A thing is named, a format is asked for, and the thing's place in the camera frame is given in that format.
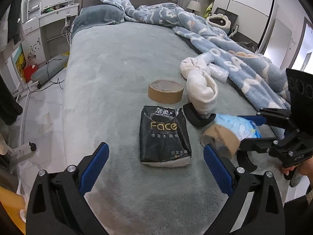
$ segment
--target black tissue package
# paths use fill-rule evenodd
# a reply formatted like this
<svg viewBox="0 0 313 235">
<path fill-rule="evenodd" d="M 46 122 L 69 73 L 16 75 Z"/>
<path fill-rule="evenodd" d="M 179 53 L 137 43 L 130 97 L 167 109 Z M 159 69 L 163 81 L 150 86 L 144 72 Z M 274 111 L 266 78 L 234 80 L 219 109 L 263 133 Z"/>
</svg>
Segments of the black tissue package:
<svg viewBox="0 0 313 235">
<path fill-rule="evenodd" d="M 191 147 L 182 109 L 144 106 L 139 135 L 143 164 L 160 167 L 190 164 Z"/>
</svg>

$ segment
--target yellow chair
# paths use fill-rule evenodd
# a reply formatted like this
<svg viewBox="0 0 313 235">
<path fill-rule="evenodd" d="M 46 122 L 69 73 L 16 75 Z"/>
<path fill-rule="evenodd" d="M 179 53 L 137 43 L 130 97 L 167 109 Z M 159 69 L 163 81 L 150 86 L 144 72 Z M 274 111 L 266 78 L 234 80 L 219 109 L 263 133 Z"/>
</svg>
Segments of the yellow chair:
<svg viewBox="0 0 313 235">
<path fill-rule="evenodd" d="M 0 186 L 0 202 L 12 222 L 23 234 L 26 234 L 26 224 L 20 216 L 21 209 L 25 209 L 24 197 Z"/>
</svg>

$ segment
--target gray mat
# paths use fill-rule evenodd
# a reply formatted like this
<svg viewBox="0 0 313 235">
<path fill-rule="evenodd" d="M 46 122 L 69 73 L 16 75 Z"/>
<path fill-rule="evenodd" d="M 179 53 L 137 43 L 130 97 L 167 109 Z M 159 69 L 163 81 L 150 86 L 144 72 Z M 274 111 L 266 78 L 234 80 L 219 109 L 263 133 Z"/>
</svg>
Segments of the gray mat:
<svg viewBox="0 0 313 235">
<path fill-rule="evenodd" d="M 203 234 L 227 199 L 203 159 L 199 137 L 206 128 L 187 121 L 192 147 L 187 167 L 154 168 L 139 161 L 140 112 L 144 105 L 159 105 L 148 98 L 148 84 L 171 79 L 186 86 L 180 62 L 196 55 L 171 29 L 155 25 L 94 26 L 73 38 L 64 95 L 65 154 L 68 164 L 78 164 L 100 142 L 109 144 L 109 160 L 85 198 L 111 235 Z M 216 83 L 216 113 L 255 114 L 229 84 Z M 184 91 L 179 103 L 163 106 L 186 103 Z M 273 135 L 268 126 L 261 133 Z M 252 161 L 259 174 L 273 171 L 285 198 L 288 182 L 275 168 L 279 161 L 257 153 Z"/>
</svg>

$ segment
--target brown tape roll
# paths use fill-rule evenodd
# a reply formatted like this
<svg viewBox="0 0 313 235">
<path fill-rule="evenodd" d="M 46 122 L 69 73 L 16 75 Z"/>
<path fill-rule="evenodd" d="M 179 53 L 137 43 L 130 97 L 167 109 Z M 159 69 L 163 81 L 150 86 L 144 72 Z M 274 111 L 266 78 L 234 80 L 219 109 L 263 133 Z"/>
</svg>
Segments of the brown tape roll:
<svg viewBox="0 0 313 235">
<path fill-rule="evenodd" d="M 164 104 L 178 103 L 183 96 L 184 88 L 171 80 L 157 80 L 149 84 L 150 99 Z"/>
<path fill-rule="evenodd" d="M 219 154 L 223 157 L 232 158 L 237 152 L 240 141 L 229 129 L 213 124 L 200 137 L 203 146 L 212 143 L 212 138 L 216 144 Z"/>
</svg>

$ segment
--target caster wheel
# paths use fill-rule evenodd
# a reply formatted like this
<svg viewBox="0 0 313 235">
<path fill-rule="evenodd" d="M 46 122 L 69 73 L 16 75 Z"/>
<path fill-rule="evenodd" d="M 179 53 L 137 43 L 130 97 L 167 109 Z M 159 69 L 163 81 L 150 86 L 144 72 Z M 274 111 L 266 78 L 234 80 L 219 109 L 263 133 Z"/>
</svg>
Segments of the caster wheel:
<svg viewBox="0 0 313 235">
<path fill-rule="evenodd" d="M 37 146 L 36 146 L 36 144 L 35 144 L 35 143 L 31 143 L 31 142 L 29 142 L 29 146 L 30 146 L 30 150 L 31 150 L 32 152 L 36 151 Z"/>
</svg>

